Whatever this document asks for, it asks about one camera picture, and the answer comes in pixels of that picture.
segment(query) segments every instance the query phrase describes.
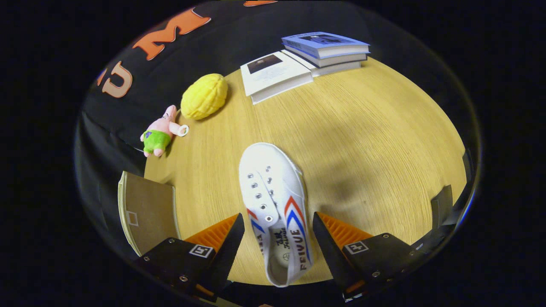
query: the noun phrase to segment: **stack of books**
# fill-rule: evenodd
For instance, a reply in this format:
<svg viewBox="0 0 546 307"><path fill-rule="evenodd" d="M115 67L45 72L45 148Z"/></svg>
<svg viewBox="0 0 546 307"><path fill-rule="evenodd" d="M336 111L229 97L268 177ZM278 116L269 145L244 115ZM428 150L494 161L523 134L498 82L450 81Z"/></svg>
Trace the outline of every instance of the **stack of books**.
<svg viewBox="0 0 546 307"><path fill-rule="evenodd" d="M282 38L285 50L277 51L241 66L246 96L253 104L313 82L313 78L360 68L367 60L368 44L325 32Z"/></svg>
<svg viewBox="0 0 546 307"><path fill-rule="evenodd" d="M370 53L369 44L325 32L283 37L282 44L283 52L308 67L313 76L359 68Z"/></svg>

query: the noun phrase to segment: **patrick star plush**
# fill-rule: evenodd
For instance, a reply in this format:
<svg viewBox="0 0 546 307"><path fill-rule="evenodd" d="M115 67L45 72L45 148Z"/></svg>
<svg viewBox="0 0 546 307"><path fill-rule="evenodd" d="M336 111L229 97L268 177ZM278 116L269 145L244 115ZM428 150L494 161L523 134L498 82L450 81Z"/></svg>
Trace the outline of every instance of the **patrick star plush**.
<svg viewBox="0 0 546 307"><path fill-rule="evenodd" d="M163 117L148 126L148 129L140 136L140 141L144 142L144 155L150 154L161 156L165 148L170 144L173 135L183 137L188 133L187 125L180 126L175 122L176 106L171 105L163 114Z"/></svg>

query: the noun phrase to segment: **round table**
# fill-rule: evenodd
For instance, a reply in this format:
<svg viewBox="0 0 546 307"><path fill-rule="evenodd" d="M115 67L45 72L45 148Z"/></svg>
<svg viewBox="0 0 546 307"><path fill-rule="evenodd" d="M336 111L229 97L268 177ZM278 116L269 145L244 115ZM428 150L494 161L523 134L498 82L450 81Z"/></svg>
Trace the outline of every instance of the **round table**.
<svg viewBox="0 0 546 307"><path fill-rule="evenodd" d="M200 121L179 116L189 133L175 137L162 157L149 157L144 177L175 187L181 239L243 214L231 281L270 285L238 181L239 160L253 143L275 144L301 168L309 224L320 211L408 244L431 229L431 198L451 185L455 203L466 184L465 148L448 116L373 58L256 105L245 96L240 70L225 79L225 106ZM309 233L315 263L295 285L332 278Z"/></svg>

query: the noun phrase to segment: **book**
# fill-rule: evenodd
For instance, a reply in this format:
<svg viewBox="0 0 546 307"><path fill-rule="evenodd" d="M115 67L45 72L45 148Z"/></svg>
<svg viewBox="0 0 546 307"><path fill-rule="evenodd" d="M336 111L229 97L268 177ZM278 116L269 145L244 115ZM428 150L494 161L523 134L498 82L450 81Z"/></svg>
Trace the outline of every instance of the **book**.
<svg viewBox="0 0 546 307"><path fill-rule="evenodd" d="M326 32L303 33L282 38L285 46L301 50L314 58L341 54L370 53L369 44Z"/></svg>
<svg viewBox="0 0 546 307"><path fill-rule="evenodd" d="M337 56L329 56L329 57L323 57L323 58L315 58L312 55L296 49L292 48L290 46L284 46L286 50L291 51L304 59L310 61L317 67L325 67L330 65L335 65L339 63L345 63L345 62L356 62L356 61L366 61L368 59L368 55L366 53L352 53L352 54L342 54Z"/></svg>
<svg viewBox="0 0 546 307"><path fill-rule="evenodd" d="M180 238L175 189L129 172L117 187L117 205L127 241L141 257L166 238Z"/></svg>
<svg viewBox="0 0 546 307"><path fill-rule="evenodd" d="M242 65L241 75L252 104L313 82L309 69L280 51Z"/></svg>
<svg viewBox="0 0 546 307"><path fill-rule="evenodd" d="M360 61L356 62L346 62L346 63L340 63L340 64L334 64L330 66L325 67L317 67L313 65L311 62L305 60L304 58L298 56L297 54L294 54L288 50L281 50L284 54L288 55L289 57L293 58L294 60L298 61L300 64L305 66L307 69L311 71L311 75L313 77L318 77L321 75L331 74L335 72L340 72L342 70L348 70L348 69L356 69L360 68Z"/></svg>

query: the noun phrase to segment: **white sneaker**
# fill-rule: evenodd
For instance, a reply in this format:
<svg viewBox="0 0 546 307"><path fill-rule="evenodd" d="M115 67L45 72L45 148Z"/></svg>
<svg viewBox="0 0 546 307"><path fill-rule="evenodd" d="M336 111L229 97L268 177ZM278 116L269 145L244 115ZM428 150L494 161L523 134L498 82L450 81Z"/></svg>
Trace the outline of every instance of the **white sneaker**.
<svg viewBox="0 0 546 307"><path fill-rule="evenodd" d="M256 143L242 154L239 183L265 275L286 287L313 265L302 173L277 146Z"/></svg>

